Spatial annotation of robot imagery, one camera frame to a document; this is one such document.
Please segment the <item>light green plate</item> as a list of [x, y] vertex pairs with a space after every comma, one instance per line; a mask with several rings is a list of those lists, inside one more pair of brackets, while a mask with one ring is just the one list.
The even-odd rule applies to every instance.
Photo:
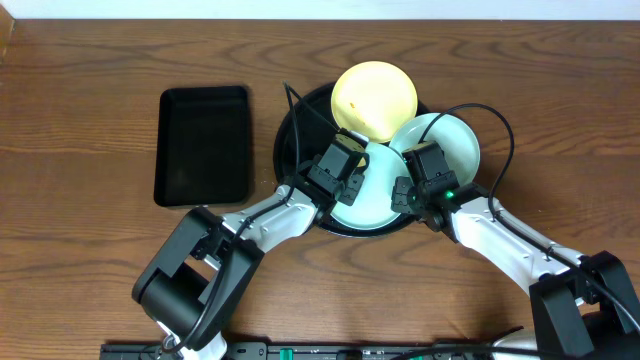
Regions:
[[340, 224], [356, 230], [374, 230], [384, 227], [400, 214], [391, 209], [392, 190], [397, 177], [408, 177], [409, 172], [400, 155], [378, 143], [366, 147], [369, 166], [354, 203], [347, 206], [338, 202], [331, 216]]
[[[437, 116], [438, 113], [427, 113], [410, 120], [396, 132], [389, 147], [401, 154], [418, 144], [426, 128]], [[474, 180], [481, 160], [480, 146], [475, 133], [464, 121], [445, 115], [430, 128], [424, 140], [440, 145], [449, 168], [454, 171], [461, 186]]]

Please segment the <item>light green plate front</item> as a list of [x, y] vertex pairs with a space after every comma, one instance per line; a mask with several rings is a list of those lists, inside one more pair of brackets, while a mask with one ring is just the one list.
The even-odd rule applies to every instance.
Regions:
[[392, 190], [397, 177], [408, 177], [409, 172], [400, 155], [378, 143], [366, 147], [369, 166], [354, 203], [347, 206], [338, 202], [331, 216], [340, 224], [356, 230], [374, 230], [384, 227], [400, 214], [391, 209]]

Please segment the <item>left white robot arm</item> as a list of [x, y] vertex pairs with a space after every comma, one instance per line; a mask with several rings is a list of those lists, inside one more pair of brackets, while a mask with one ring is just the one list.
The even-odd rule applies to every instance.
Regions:
[[165, 331], [158, 357], [220, 359], [221, 332], [265, 254], [354, 201], [368, 138], [345, 129], [324, 154], [298, 166], [274, 194], [244, 210], [190, 210], [135, 282], [133, 299]]

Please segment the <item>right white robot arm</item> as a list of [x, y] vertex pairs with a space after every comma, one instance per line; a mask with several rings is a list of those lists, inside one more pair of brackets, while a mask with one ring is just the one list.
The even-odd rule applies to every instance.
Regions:
[[435, 142], [403, 151], [392, 207], [472, 249], [528, 295], [534, 331], [516, 330], [466, 347], [492, 359], [636, 359], [639, 298], [613, 254], [592, 256], [563, 247], [506, 211], [493, 193], [462, 186]]

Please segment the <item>round black tray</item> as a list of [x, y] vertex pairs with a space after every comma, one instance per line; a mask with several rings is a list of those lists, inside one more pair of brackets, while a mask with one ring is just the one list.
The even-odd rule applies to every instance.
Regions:
[[[303, 97], [310, 105], [307, 108], [301, 103], [295, 104], [297, 124], [299, 130], [300, 162], [312, 160], [316, 155], [323, 155], [330, 141], [333, 139], [337, 125], [331, 112], [331, 94], [335, 83], [325, 84]], [[273, 164], [276, 179], [282, 181], [295, 168], [296, 143], [292, 115], [284, 117], [275, 138], [273, 150]], [[357, 230], [352, 226], [345, 226], [333, 217], [327, 217], [318, 225], [319, 228], [341, 236], [369, 238], [389, 235], [409, 226], [415, 218], [400, 214], [388, 225], [375, 226], [372, 230]]]

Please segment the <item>black rectangular tray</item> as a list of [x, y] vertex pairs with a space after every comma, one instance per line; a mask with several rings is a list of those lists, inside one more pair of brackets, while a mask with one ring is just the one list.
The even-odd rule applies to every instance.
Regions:
[[250, 193], [251, 113], [243, 86], [160, 96], [153, 198], [162, 207], [233, 204]]

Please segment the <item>yellow plate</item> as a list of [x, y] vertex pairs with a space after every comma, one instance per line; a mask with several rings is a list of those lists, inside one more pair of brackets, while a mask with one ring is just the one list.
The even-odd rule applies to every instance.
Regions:
[[367, 61], [339, 77], [330, 103], [339, 127], [386, 143], [416, 116], [418, 96], [402, 69], [387, 62]]

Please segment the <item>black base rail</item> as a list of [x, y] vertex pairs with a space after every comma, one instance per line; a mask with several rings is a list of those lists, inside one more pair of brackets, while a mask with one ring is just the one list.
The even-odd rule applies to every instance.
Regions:
[[[296, 345], [263, 342], [228, 343], [222, 359], [227, 360], [388, 360], [422, 350], [406, 346]], [[165, 355], [153, 344], [103, 344], [100, 360], [191, 359], [191, 356]]]

